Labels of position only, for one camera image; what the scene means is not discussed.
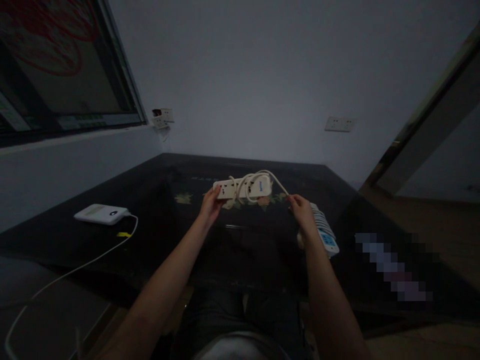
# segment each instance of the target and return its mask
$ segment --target window frame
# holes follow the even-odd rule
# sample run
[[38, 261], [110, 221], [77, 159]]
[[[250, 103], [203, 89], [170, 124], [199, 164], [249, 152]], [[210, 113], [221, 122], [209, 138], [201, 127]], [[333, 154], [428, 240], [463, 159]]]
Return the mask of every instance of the window frame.
[[[35, 121], [42, 127], [40, 130], [14, 130], [0, 133], [0, 149], [35, 143], [47, 139], [68, 137], [76, 134], [109, 129], [125, 129], [148, 124], [147, 116], [140, 101], [131, 68], [125, 56], [124, 47], [120, 41], [118, 29], [113, 21], [112, 11], [105, 0], [91, 0], [91, 5], [101, 33], [100, 36], [96, 37], [93, 46], [95, 47], [118, 105], [121, 109], [125, 109], [129, 106], [132, 110], [125, 110], [117, 113], [53, 113], [45, 104], [27, 75], [22, 71], [17, 60], [10, 54], [7, 46], [0, 40], [0, 72], [5, 77], [5, 80], [12, 90], [17, 95], [21, 94], [20, 99], [22, 103], [25, 104], [29, 113], [32, 113]], [[109, 66], [112, 62], [114, 63], [114, 68]], [[10, 100], [8, 100], [8, 102], [18, 112], [14, 104], [12, 104]], [[138, 115], [139, 122], [65, 130], [57, 121], [57, 117], [68, 115], [82, 116], [116, 114], [136, 114]]]

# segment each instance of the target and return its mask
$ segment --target forearm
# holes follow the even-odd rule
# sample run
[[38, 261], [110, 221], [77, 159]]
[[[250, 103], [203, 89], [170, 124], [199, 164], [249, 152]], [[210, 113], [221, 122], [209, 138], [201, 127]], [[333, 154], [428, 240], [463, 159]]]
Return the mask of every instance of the forearm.
[[149, 359], [187, 284], [210, 225], [199, 217], [155, 271], [99, 359]]
[[306, 234], [310, 312], [322, 359], [369, 359], [355, 315], [316, 229]]

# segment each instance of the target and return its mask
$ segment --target wall outlet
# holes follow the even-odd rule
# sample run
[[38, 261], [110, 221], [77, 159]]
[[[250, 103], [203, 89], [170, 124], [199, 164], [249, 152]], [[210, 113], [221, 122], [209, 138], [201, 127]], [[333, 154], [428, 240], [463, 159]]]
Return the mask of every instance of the wall outlet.
[[162, 116], [152, 117], [151, 118], [151, 123], [153, 124], [153, 126], [155, 126], [159, 130], [170, 127], [170, 125], [163, 119]]
[[330, 116], [325, 125], [325, 131], [349, 133], [357, 120], [345, 117]]
[[172, 109], [161, 108], [161, 116], [167, 123], [174, 123], [174, 111]]

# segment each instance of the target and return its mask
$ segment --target jeans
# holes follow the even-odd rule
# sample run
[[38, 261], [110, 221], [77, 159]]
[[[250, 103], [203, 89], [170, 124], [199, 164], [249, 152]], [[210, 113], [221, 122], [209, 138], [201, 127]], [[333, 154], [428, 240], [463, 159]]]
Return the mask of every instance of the jeans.
[[236, 331], [269, 336], [291, 360], [311, 358], [293, 298], [251, 293], [245, 314], [242, 298], [239, 292], [196, 289], [183, 313], [170, 359], [192, 359], [215, 338]]

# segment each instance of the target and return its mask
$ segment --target person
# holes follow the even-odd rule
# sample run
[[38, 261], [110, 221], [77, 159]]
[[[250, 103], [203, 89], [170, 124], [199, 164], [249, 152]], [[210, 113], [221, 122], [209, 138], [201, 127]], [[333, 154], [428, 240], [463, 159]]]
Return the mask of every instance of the person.
[[[205, 194], [198, 217], [145, 285], [97, 360], [150, 359], [219, 215], [223, 204], [217, 200], [219, 192], [217, 187]], [[370, 359], [357, 320], [319, 237], [310, 202], [299, 195], [291, 195], [288, 200], [304, 239], [310, 321], [320, 358]], [[241, 293], [196, 289], [173, 341], [170, 358], [307, 358], [295, 304], [286, 296], [250, 294], [244, 315]]]

